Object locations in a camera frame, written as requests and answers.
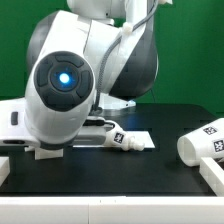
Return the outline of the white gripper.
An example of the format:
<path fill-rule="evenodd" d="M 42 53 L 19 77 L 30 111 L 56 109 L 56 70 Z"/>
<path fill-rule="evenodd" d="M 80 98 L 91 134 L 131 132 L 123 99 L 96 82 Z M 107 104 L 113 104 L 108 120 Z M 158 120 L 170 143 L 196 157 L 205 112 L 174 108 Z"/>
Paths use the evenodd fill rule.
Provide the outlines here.
<path fill-rule="evenodd" d="M 0 146 L 32 146 L 42 149 L 62 149 L 77 145 L 103 145 L 106 140 L 106 128 L 103 118 L 89 117 L 88 121 L 98 121 L 100 125 L 86 124 L 70 141 L 53 144 L 40 140 L 33 135 L 25 124 L 25 99 L 18 98 L 0 101 Z"/>

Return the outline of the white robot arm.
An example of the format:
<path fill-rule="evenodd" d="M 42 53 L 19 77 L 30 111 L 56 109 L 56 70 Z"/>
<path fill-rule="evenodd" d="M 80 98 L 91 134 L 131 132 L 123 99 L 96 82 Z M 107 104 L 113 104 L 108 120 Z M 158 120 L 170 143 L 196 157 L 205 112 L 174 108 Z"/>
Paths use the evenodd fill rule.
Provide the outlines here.
<path fill-rule="evenodd" d="M 42 19 L 28 45 L 24 97 L 0 101 L 0 146 L 103 143 L 99 110 L 154 83 L 154 15 L 170 1 L 67 0 Z"/>

